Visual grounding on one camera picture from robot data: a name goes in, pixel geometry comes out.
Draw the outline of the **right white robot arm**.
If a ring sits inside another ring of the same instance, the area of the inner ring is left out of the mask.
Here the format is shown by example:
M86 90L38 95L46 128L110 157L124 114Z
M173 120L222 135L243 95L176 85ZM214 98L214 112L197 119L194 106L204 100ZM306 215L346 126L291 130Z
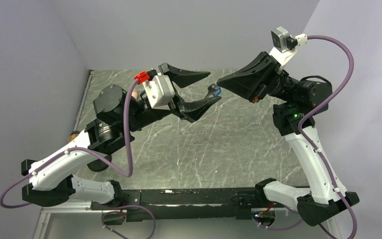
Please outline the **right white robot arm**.
M330 166L313 119L328 109L325 100L332 95L332 85L320 76L292 78L284 67L295 54L295 50L261 52L242 69L220 78L217 85L252 103L265 96L283 101L273 106L273 122L297 155L309 186L296 188L269 178L256 184L254 199L261 207L271 202L287 206L308 225L318 226L360 200Z

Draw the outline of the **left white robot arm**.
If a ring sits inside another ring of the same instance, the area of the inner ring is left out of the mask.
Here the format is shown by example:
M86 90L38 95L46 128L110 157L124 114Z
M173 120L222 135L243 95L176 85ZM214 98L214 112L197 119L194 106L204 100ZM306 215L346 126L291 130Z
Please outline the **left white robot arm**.
M158 69L137 74L128 90L119 85L105 87L94 100L96 118L75 138L50 156L22 162L28 183L22 187L23 201L52 207L69 200L93 201L117 209L126 204L121 185L114 180L97 182L75 175L86 165L100 172L112 167L111 156L124 148L128 169L133 173L131 143L133 132L169 115L195 122L220 100L221 89L212 85L201 100L186 102L177 92L209 75L207 71L188 71L164 63Z

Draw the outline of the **pink microphone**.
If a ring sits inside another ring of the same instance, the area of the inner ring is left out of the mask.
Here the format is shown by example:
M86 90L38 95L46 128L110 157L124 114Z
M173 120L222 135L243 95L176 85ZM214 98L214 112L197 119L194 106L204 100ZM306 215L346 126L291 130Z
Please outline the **pink microphone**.
M133 91L133 92L131 93L131 96L135 99L135 101L138 101L138 99L139 99L139 93L138 93L138 92Z

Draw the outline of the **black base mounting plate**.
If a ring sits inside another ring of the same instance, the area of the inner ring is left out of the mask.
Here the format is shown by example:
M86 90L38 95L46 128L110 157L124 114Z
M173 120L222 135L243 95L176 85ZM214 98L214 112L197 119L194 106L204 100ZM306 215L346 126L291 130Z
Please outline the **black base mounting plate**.
M92 202L90 209L122 212L127 222L152 218L250 220L253 214L273 210L273 203L262 199L254 187L123 190L121 197L111 205Z

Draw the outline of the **round gold black disc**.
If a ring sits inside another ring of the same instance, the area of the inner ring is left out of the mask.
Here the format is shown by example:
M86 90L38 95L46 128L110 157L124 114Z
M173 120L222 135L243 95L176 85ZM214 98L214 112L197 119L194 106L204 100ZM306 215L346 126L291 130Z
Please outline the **round gold black disc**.
M71 133L70 133L70 136L68 137L68 143L69 142L71 142L71 141L73 141L78 135L80 134L80 132L79 131L72 131Z

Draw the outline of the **aluminium frame rail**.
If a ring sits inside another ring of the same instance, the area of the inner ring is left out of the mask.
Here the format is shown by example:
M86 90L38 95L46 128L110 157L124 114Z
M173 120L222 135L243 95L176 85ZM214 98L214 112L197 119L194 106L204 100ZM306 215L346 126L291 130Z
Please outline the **aluminium frame rail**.
M62 236L67 239L90 223L91 201L73 200L61 205L42 208L34 232L34 239Z

